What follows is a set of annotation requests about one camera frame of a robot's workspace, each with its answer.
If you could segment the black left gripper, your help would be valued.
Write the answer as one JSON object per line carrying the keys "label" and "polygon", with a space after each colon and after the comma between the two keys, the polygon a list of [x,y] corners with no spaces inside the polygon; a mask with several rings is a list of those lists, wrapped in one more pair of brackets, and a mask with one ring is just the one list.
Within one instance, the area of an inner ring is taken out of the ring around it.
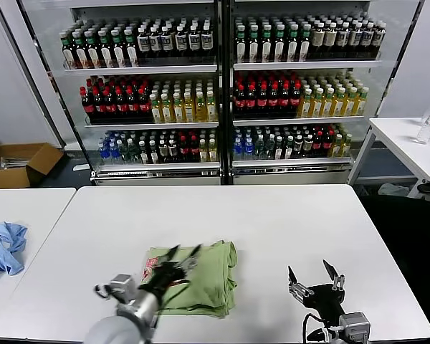
{"label": "black left gripper", "polygon": [[174,259],[180,249],[180,245],[170,248],[160,257],[160,265],[153,269],[153,273],[148,282],[140,286],[141,290],[147,292],[166,292],[174,285],[187,283],[184,269],[194,269],[197,265],[198,257],[202,245],[193,248],[191,253],[181,261],[181,265]]}

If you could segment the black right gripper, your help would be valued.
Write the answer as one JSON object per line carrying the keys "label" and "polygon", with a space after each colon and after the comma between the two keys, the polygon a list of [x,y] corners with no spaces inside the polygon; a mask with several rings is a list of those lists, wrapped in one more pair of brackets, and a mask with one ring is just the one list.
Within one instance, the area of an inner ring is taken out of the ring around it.
{"label": "black right gripper", "polygon": [[345,275],[338,274],[336,268],[325,259],[322,262],[333,281],[332,285],[306,287],[297,281],[291,266],[288,266],[289,293],[294,298],[304,298],[304,306],[316,310],[322,320],[338,320],[344,313],[341,305],[344,301]]}

